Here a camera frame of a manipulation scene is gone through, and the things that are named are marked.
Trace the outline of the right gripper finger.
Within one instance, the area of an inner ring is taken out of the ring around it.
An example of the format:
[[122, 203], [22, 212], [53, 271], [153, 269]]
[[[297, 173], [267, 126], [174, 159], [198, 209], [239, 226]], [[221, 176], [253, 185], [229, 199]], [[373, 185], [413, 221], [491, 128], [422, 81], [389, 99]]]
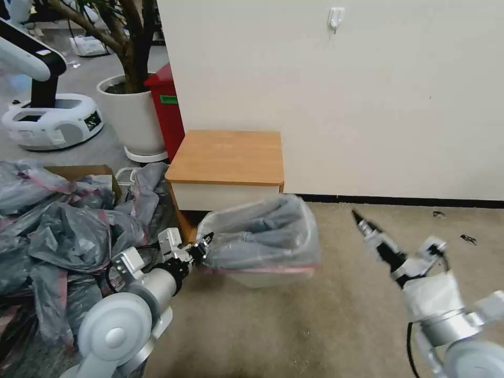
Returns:
[[356, 210], [352, 209], [351, 213], [359, 232], [364, 237], [366, 245], [375, 246], [375, 228]]
[[355, 223], [358, 231], [366, 241], [383, 241], [384, 232], [373, 222], [365, 219], [359, 212], [355, 213]]

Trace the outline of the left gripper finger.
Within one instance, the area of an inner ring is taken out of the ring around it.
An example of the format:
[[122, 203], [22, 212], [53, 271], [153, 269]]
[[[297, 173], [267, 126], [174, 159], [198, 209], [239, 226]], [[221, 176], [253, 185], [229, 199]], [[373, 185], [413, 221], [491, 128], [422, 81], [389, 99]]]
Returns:
[[191, 257], [192, 263], [201, 263], [208, 253], [208, 244], [193, 243], [189, 245], [188, 254]]
[[[210, 233], [202, 236], [200, 239], [196, 240], [193, 243], [206, 243], [206, 244], [208, 244], [208, 252], [209, 252], [209, 247], [210, 247], [210, 244], [211, 244], [211, 242], [213, 240], [213, 237], [214, 237], [214, 232], [210, 232]], [[186, 253], [188, 253], [189, 245], [191, 245], [193, 243], [187, 244], [186, 246], [184, 246], [182, 248], [182, 250], [185, 251]]]

